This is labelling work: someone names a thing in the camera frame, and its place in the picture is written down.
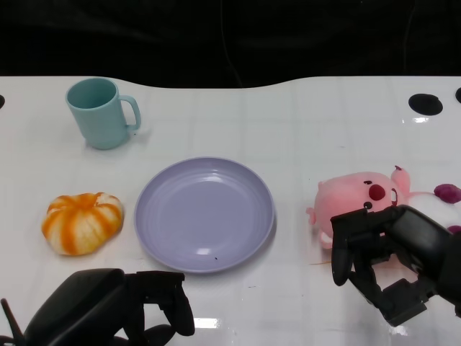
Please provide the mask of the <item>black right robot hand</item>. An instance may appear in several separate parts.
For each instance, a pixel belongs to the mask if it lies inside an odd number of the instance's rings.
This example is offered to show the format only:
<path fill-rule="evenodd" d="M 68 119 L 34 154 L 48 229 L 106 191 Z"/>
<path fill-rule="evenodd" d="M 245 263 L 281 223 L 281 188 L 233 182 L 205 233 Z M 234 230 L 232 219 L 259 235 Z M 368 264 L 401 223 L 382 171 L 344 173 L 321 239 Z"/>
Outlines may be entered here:
<path fill-rule="evenodd" d="M 408 205 L 356 210 L 333 217 L 331 224 L 335 284 L 351 282 L 389 325 L 399 326 L 424 312 L 432 296 L 451 303 L 460 315 L 459 233 Z M 393 254 L 417 279 L 400 279 L 382 289 L 373 267 Z"/>

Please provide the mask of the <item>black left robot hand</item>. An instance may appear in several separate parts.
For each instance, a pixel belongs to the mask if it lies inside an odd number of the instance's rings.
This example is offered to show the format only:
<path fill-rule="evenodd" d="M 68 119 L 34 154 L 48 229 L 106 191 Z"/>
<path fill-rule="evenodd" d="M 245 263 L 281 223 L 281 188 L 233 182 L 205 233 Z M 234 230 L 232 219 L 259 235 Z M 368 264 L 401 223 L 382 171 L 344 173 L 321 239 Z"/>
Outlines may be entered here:
<path fill-rule="evenodd" d="M 194 317 L 184 274 L 121 269 L 69 276 L 33 316 L 23 345 L 166 345 L 190 337 Z"/>

